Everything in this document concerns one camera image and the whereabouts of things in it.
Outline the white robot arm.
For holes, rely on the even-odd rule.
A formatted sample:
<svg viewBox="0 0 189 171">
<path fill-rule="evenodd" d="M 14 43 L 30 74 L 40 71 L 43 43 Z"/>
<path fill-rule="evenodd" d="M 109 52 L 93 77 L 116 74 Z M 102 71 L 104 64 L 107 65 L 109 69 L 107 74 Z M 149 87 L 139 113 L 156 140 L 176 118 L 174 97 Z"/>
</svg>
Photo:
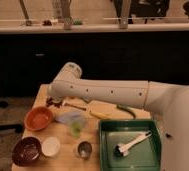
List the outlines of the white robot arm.
<svg viewBox="0 0 189 171">
<path fill-rule="evenodd" d="M 160 171 L 189 171 L 189 85 L 152 81 L 88 80 L 79 65 L 66 63 L 48 87 L 60 101 L 79 97 L 128 105 L 163 116 Z"/>
</svg>

